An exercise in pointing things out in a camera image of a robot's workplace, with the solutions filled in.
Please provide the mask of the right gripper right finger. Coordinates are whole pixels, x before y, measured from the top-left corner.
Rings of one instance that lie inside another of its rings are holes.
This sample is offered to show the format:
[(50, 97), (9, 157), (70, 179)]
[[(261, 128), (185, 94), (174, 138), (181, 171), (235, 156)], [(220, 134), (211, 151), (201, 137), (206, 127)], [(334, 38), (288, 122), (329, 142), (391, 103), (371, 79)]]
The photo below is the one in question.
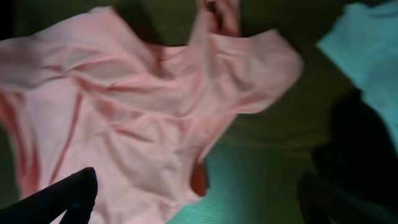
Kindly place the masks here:
[(360, 200), (311, 173), (304, 173), (297, 199), (305, 224), (396, 224), (397, 216), (378, 205)]

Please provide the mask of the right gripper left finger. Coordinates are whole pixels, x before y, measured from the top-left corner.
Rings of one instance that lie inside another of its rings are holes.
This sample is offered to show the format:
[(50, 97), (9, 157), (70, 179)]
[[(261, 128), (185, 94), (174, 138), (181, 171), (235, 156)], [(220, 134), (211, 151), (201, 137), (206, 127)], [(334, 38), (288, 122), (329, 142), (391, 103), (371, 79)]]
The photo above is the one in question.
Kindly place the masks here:
[(1, 223), (49, 224), (62, 216), (60, 224), (87, 224), (98, 181), (94, 168), (84, 168), (55, 184), (1, 209)]

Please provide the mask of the pink t-shirt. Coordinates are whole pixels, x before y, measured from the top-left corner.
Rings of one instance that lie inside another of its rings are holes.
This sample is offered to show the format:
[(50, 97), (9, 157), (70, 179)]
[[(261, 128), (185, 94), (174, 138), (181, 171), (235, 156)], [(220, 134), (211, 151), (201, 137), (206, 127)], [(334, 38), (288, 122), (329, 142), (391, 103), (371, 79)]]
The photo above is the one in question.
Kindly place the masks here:
[(92, 223), (165, 223), (197, 201), (192, 174), (215, 142), (303, 67), (277, 30), (241, 37), (237, 1), (216, 6), (198, 1), (180, 47), (144, 42), (113, 7), (3, 40), (1, 121), (21, 195), (92, 167)]

